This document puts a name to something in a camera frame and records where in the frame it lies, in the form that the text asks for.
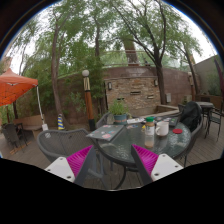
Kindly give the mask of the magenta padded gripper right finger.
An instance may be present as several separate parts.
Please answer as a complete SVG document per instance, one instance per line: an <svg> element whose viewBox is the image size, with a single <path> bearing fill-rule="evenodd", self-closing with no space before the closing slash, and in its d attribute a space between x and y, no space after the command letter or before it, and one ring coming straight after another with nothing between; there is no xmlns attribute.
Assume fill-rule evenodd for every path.
<svg viewBox="0 0 224 224"><path fill-rule="evenodd" d="M182 166L167 154L157 155L135 144L131 145L131 154L143 185L148 185L182 169Z"/></svg>

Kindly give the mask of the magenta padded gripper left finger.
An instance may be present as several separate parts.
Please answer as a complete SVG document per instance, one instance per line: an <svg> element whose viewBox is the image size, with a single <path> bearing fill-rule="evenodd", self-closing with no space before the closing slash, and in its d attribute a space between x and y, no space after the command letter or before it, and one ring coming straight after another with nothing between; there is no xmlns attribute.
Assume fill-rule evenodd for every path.
<svg viewBox="0 0 224 224"><path fill-rule="evenodd" d="M94 156L94 146L90 145L69 157L57 158L46 168L46 171L82 186Z"/></svg>

